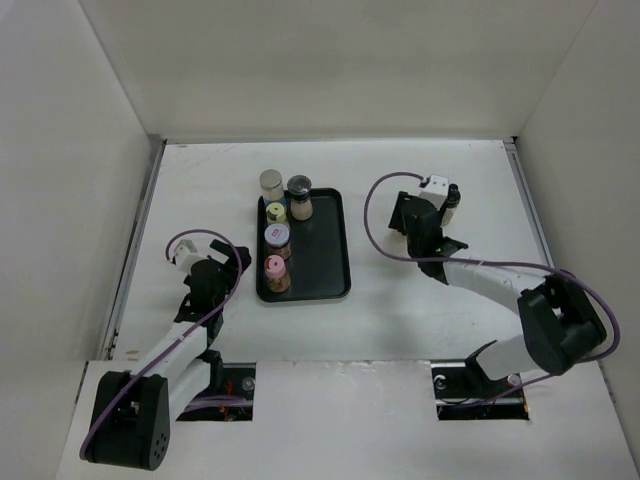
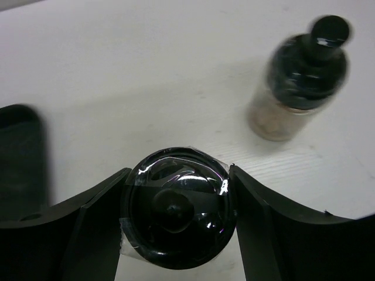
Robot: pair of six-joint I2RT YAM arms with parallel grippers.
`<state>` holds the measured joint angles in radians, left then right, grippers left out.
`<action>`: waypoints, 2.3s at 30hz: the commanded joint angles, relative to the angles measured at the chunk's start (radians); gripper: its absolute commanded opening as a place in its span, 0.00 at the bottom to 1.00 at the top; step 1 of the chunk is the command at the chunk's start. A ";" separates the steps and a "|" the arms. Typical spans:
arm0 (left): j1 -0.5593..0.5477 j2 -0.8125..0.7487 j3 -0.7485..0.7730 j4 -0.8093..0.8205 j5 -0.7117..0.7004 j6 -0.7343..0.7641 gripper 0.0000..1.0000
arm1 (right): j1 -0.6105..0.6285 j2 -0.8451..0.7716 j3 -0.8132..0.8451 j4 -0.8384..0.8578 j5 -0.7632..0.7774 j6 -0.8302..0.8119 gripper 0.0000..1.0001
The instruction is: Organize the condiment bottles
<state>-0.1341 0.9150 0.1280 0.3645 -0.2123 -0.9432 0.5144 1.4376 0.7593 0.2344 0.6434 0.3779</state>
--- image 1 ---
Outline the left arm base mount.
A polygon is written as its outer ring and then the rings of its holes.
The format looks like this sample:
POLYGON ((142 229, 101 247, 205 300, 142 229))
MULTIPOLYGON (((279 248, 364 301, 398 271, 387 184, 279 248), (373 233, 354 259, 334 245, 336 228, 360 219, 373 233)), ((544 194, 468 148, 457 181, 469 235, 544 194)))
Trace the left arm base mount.
POLYGON ((198 394, 181 422, 248 422, 253 420, 256 364, 224 364, 220 380, 198 394))

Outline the pink cap spice bottle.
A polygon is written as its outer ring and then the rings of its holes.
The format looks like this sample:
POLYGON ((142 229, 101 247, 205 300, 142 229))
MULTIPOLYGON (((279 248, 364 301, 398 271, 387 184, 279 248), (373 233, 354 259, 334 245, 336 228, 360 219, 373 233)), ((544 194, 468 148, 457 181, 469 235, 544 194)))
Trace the pink cap spice bottle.
POLYGON ((269 255, 264 260, 267 287, 273 293, 283 293, 291 285, 290 274, 285 260, 279 255, 269 255))

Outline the black knob cap bottle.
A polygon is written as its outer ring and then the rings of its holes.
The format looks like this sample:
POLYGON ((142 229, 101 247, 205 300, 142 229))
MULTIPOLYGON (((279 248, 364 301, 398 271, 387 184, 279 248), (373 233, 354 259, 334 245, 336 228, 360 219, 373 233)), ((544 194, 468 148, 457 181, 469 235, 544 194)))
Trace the black knob cap bottle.
POLYGON ((459 186, 455 183, 451 183, 448 187, 447 197, 444 203, 442 204, 442 206, 446 205, 449 208, 448 214, 449 214, 450 222, 458 208, 460 201, 461 201, 461 193, 459 190, 459 186))

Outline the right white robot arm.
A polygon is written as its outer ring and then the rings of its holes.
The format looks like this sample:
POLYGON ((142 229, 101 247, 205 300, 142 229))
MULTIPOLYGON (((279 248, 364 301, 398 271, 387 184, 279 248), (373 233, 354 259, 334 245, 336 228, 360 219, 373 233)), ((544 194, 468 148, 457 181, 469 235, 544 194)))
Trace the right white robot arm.
POLYGON ((471 258, 467 244, 444 236, 441 215, 428 200, 400 192, 389 227, 406 237, 409 258, 423 274, 489 299, 520 322, 521 334, 489 342, 465 359, 471 393, 487 395, 500 380, 531 370, 562 375, 606 340, 582 287, 559 273, 530 274, 471 258))

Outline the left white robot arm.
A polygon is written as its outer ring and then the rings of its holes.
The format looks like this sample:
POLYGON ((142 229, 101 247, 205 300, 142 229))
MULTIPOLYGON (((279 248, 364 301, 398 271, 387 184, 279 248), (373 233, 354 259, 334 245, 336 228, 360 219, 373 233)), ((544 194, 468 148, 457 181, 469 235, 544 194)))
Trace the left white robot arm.
POLYGON ((167 259, 182 270, 189 291, 169 332, 129 370, 105 373, 97 387, 81 460, 154 471, 163 462, 173 423, 199 395, 214 398, 224 387, 224 367, 211 346, 223 311, 251 264, 248 248, 216 234, 212 250, 220 262, 197 252, 185 235, 168 246, 167 259))

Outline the blue label silver cap bottle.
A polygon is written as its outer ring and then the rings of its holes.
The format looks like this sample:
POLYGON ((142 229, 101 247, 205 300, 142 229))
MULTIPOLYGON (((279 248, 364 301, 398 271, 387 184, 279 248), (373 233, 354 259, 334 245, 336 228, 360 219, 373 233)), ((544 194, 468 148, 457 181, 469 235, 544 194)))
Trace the blue label silver cap bottle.
POLYGON ((279 171, 275 169, 264 170, 259 176, 259 184, 262 190, 262 199, 265 206, 279 203, 286 206, 285 190, 283 178, 279 171))

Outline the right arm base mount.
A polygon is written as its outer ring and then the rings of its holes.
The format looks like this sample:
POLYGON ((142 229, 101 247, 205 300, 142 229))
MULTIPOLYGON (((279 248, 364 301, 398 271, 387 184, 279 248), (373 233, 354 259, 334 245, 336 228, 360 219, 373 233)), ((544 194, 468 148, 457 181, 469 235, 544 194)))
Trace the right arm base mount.
POLYGON ((519 374, 489 380, 463 361, 430 364, 436 415, 440 421, 529 420, 519 374))

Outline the clear dome cap spice bottle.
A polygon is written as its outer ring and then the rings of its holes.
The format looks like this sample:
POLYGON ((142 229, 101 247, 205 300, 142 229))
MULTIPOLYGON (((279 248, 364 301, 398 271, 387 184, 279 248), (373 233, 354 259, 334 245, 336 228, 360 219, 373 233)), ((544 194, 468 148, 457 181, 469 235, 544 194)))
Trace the clear dome cap spice bottle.
POLYGON ((311 202, 312 182, 305 175, 294 175, 287 182, 290 210, 294 219, 306 221, 313 214, 311 202))

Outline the yellow cap sauce bottle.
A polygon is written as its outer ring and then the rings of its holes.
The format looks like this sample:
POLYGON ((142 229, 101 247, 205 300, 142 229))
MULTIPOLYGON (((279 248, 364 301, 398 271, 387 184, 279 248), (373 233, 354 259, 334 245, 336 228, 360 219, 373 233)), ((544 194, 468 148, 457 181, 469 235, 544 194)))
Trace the yellow cap sauce bottle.
POLYGON ((286 207, 279 202, 269 203, 265 208, 266 221, 268 225, 288 224, 286 207))

